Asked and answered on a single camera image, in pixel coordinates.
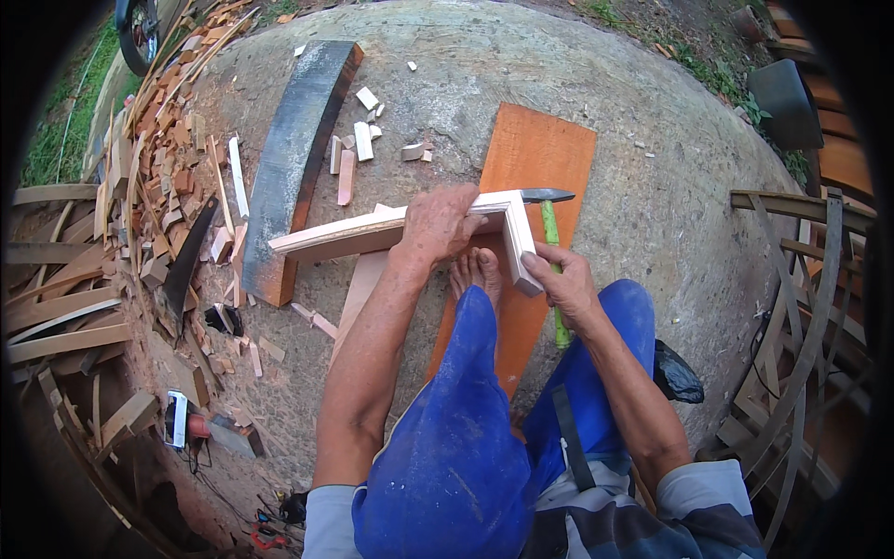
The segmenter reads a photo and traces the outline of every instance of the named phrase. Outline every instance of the tire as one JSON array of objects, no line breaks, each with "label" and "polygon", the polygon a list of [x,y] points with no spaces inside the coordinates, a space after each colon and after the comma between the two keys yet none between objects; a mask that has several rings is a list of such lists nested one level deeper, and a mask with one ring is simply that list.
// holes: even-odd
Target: tire
[{"label": "tire", "polygon": [[157,55],[159,46],[158,25],[152,26],[152,32],[148,37],[134,35],[135,15],[139,21],[145,21],[149,17],[147,8],[147,0],[137,0],[131,2],[127,12],[126,24],[118,31],[118,42],[121,45],[121,54],[124,62],[131,68],[131,71],[139,77],[145,76],[149,72],[149,66]]}]

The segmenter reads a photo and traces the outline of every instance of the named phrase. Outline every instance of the hammer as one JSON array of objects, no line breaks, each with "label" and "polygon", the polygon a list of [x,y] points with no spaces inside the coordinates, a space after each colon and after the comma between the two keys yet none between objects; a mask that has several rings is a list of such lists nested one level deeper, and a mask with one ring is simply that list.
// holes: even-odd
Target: hammer
[{"label": "hammer", "polygon": [[[560,191],[558,189],[524,189],[521,198],[526,204],[539,203],[540,214],[544,219],[544,237],[546,244],[559,246],[559,226],[556,224],[556,215],[552,209],[553,202],[563,202],[573,199],[574,192]],[[552,271],[561,274],[561,265],[552,263]],[[553,309],[556,321],[556,347],[567,350],[571,346],[571,332],[561,322],[561,311]]]}]

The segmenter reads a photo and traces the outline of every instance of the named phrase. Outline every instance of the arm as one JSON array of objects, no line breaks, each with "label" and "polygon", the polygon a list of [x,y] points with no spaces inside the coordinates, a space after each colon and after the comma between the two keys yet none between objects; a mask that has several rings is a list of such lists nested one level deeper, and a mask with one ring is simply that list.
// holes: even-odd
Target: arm
[{"label": "arm", "polygon": [[434,266],[468,244],[486,218],[466,216],[475,184],[419,193],[403,239],[388,253],[378,284],[329,369],[316,422],[312,487],[357,485],[384,444],[402,348],[419,294]]},{"label": "arm", "polygon": [[[655,496],[665,474],[692,462],[677,412],[605,315],[586,259],[540,242],[536,247],[540,256],[528,253],[522,263],[544,285],[547,302],[561,309],[566,326],[574,328],[590,352],[618,430],[643,483]],[[547,260],[561,264],[562,273],[554,273]]]}]

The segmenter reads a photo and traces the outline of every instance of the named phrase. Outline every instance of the concrete floor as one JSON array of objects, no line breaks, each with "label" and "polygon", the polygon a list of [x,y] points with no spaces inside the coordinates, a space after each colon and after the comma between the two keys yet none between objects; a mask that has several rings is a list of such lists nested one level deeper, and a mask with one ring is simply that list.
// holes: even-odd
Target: concrete floor
[{"label": "concrete floor", "polygon": [[[336,134],[352,133],[352,124],[365,118],[367,111],[353,95],[361,87],[372,89],[385,109],[377,122],[384,136],[374,143],[375,159],[358,165],[354,201],[347,208],[337,206],[336,177],[321,173],[308,226],[370,212],[376,202],[405,205],[414,192],[438,183],[475,181],[501,101],[598,133],[572,249],[590,259],[597,285],[628,277],[652,293],[658,337],[704,383],[704,403],[675,403],[692,450],[698,448],[725,417],[728,400],[745,374],[747,343],[759,322],[752,318],[755,304],[767,309],[775,291],[769,247],[756,218],[733,211],[728,193],[798,192],[751,127],[684,69],[626,37],[514,4],[359,4],[239,39],[197,81],[192,110],[206,117],[208,133],[224,138],[239,133],[249,188],[294,65],[292,51],[310,39],[355,40],[366,53]],[[409,71],[408,60],[416,62],[416,72]],[[401,162],[400,147],[421,141],[426,132],[435,145],[434,161]],[[646,148],[636,148],[634,140],[642,140]],[[655,158],[647,158],[646,152]],[[197,181],[214,188],[209,169],[199,167]],[[779,219],[777,226],[786,234],[795,230],[790,219]],[[353,263],[354,258],[342,258],[302,264],[294,300],[337,323]],[[203,308],[220,301],[231,280],[229,267],[211,270],[201,291]],[[446,287],[442,267],[422,294],[411,324],[394,415],[403,412],[421,387]],[[279,364],[264,356],[265,375],[256,380],[249,359],[239,358],[236,375],[224,380],[226,392],[211,404],[212,410],[223,410],[238,398],[292,450],[283,455],[267,444],[269,457],[255,463],[224,458],[217,450],[232,468],[217,460],[208,476],[235,487],[245,482],[243,476],[263,472],[273,485],[306,488],[332,340],[311,330],[288,306],[274,309],[259,302],[244,308],[242,317],[252,339],[263,335],[276,343],[286,350],[286,360]],[[215,351],[234,357],[223,335],[209,332]],[[533,404],[560,357],[553,335],[549,319],[513,401],[522,409]],[[251,487],[236,487],[229,495],[250,512],[259,505],[254,494],[262,485],[246,485]],[[215,497],[208,500],[225,511]],[[226,516],[230,514],[221,513],[218,521]]]}]

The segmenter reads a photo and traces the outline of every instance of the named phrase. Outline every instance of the knee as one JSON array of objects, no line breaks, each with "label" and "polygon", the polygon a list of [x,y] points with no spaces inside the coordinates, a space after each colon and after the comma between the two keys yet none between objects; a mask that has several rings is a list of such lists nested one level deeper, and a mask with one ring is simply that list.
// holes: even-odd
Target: knee
[{"label": "knee", "polygon": [[645,287],[631,279],[620,279],[605,286],[599,292],[599,301],[605,305],[612,301],[629,310],[639,310],[650,316],[654,316],[652,294]]}]

